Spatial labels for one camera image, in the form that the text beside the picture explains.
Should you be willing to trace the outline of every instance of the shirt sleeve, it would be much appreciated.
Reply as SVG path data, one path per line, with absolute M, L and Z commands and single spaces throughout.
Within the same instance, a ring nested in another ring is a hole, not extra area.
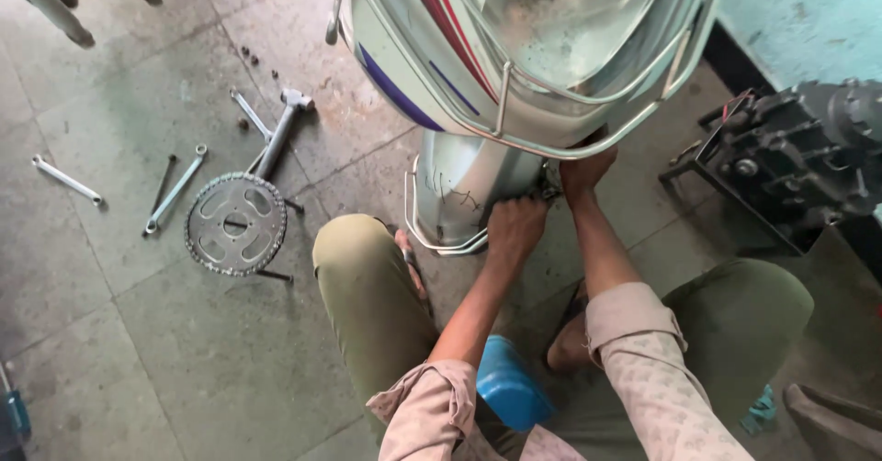
M 388 424 L 380 461 L 449 459 L 475 423 L 475 367 L 465 361 L 424 363 L 368 401 Z
M 650 461 L 753 460 L 714 416 L 684 365 L 677 319 L 649 286 L 609 289 L 591 300 L 585 318 L 592 358 L 610 377 Z

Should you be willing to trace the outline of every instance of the silver scooter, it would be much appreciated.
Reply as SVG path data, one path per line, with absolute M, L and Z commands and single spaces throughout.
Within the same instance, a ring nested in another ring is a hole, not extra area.
M 343 38 L 387 101 L 422 126 L 405 176 L 407 226 L 454 256 L 485 245 L 493 203 L 542 185 L 549 160 L 609 149 L 673 95 L 719 2 L 335 0 L 325 40 Z M 623 109 L 633 117 L 572 148 Z

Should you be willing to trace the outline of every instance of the blue stripe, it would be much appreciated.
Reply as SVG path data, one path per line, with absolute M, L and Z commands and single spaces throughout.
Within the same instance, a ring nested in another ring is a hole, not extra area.
M 370 58 L 368 51 L 364 49 L 364 46 L 361 44 L 358 45 L 359 49 L 362 51 L 362 58 L 364 58 L 364 69 L 367 70 L 368 75 L 371 79 L 373 79 L 374 84 L 377 84 L 377 87 L 385 93 L 391 102 L 398 106 L 399 109 L 406 115 L 408 118 L 413 120 L 413 123 L 421 125 L 426 129 L 436 130 L 438 132 L 444 132 L 444 129 L 441 129 L 441 126 L 435 123 L 434 120 L 429 118 L 427 114 L 420 110 L 420 107 L 417 106 L 413 101 L 410 100 L 409 97 L 405 96 L 398 86 L 395 85 L 391 81 L 388 75 L 383 72 L 377 62 L 374 59 Z
M 447 85 L 450 86 L 450 89 L 452 89 L 453 92 L 455 92 L 455 93 L 459 96 L 459 99 L 461 99 L 462 102 L 466 104 L 466 106 L 469 106 L 469 110 L 471 110 L 472 112 L 474 112 L 475 115 L 480 115 L 480 113 L 478 112 L 478 110 L 476 109 L 476 107 L 475 107 L 475 106 L 472 106 L 472 104 L 469 103 L 469 100 L 466 99 L 466 97 L 463 96 L 462 93 L 459 92 L 458 89 L 456 89 L 456 88 L 453 86 L 453 84 L 450 82 L 450 80 L 448 80 L 447 77 L 445 77 L 445 75 L 444 75 L 443 73 L 441 73 L 440 70 L 438 70 L 438 67 L 435 67 L 435 62 L 429 60 L 429 65 L 432 65 L 432 68 L 435 69 L 435 72 L 438 72 L 438 75 L 441 75 L 441 78 L 444 79 L 444 82 L 446 82 Z

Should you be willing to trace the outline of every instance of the olive green pants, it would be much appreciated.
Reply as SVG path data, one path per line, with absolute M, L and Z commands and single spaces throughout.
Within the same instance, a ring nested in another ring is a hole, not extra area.
M 312 260 L 319 290 L 362 404 L 390 388 L 429 356 L 438 339 L 410 279 L 401 250 L 377 219 L 333 219 L 316 237 Z M 677 316 L 717 417 L 732 428 L 763 391 L 808 322 L 813 302 L 792 275 L 774 264 L 734 260 L 663 298 Z M 645 459 L 618 395 L 600 370 L 572 391 L 546 428 L 591 461 Z M 366 413 L 378 442 L 385 426 Z M 475 421 L 508 459 L 526 439 L 502 425 L 478 398 Z

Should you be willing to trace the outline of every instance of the wall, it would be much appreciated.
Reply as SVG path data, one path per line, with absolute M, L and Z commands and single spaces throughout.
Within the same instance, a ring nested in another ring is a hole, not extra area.
M 723 0 L 720 21 L 779 90 L 882 80 L 882 0 Z

